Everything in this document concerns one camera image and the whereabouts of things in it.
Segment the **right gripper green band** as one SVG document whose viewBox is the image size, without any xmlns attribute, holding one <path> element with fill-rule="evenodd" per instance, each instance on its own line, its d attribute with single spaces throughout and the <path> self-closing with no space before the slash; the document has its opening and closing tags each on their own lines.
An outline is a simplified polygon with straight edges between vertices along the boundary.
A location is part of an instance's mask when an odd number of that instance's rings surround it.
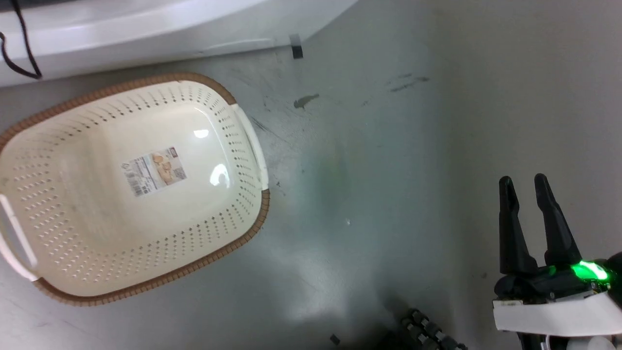
<svg viewBox="0 0 622 350">
<path fill-rule="evenodd" d="M 500 272 L 505 275 L 495 284 L 496 329 L 515 333 L 523 350 L 619 350 L 620 253 L 582 261 L 546 175 L 535 175 L 535 191 L 547 242 L 547 266 L 539 270 L 522 232 L 513 181 L 499 180 Z"/>
</svg>

